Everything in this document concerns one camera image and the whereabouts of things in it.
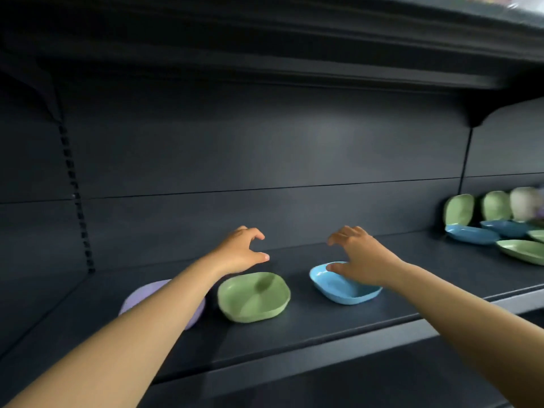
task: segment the lavender bowl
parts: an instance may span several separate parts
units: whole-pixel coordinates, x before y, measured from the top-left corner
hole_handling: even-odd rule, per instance
[[[125,313],[127,310],[129,310],[133,306],[136,306],[137,304],[142,302],[146,297],[153,295],[156,291],[158,291],[160,288],[162,288],[171,280],[172,279],[166,279],[164,281],[148,283],[147,285],[144,285],[136,289],[123,302],[123,306],[121,307],[121,310],[119,311],[119,315],[122,313]],[[196,323],[196,321],[199,320],[200,315],[202,315],[202,311],[204,310],[205,306],[206,306],[206,298],[202,299],[202,302],[200,302],[199,307],[196,309],[196,312],[194,313],[193,317],[191,318],[191,320],[185,327],[185,330],[190,329]]]

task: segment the person's right arm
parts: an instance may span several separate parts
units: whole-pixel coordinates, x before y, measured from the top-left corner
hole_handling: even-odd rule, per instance
[[[329,238],[350,262],[328,270],[403,295],[516,408],[544,407],[544,329],[402,261],[362,228]]]

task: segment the bare arm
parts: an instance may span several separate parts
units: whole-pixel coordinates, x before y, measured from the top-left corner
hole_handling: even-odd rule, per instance
[[[350,262],[329,270],[403,295],[516,408],[544,406],[544,329],[402,261],[358,226],[334,243]]]
[[[254,238],[264,235],[238,228],[213,252],[72,350],[7,407],[136,407],[214,283],[269,259],[249,249]]]

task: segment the glossy blue dish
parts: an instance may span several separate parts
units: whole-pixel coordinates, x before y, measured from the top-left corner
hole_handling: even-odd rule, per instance
[[[324,263],[313,267],[309,272],[309,277],[316,285],[316,288],[331,301],[341,305],[357,305],[374,299],[381,292],[381,286],[363,285],[362,283],[350,281],[334,272],[329,272],[326,269],[328,264]]]
[[[480,225],[510,239],[523,238],[527,232],[535,229],[534,226],[525,222],[513,222],[512,220],[487,220],[480,222]]]
[[[452,239],[475,245],[492,245],[500,240],[497,232],[472,226],[448,225],[445,231]]]

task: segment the green plate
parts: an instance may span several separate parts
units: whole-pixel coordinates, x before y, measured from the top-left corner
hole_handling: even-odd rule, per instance
[[[467,226],[474,213],[474,196],[469,194],[450,197],[444,206],[444,223]]]
[[[484,220],[510,220],[510,196],[502,190],[489,192],[481,201],[481,214]]]
[[[217,299],[228,319],[246,324],[278,316],[289,303],[291,291],[281,276],[256,272],[221,283]]]
[[[529,231],[527,235],[531,236],[537,242],[544,243],[544,230]]]
[[[531,240],[499,240],[502,252],[535,265],[544,265],[544,244]]]

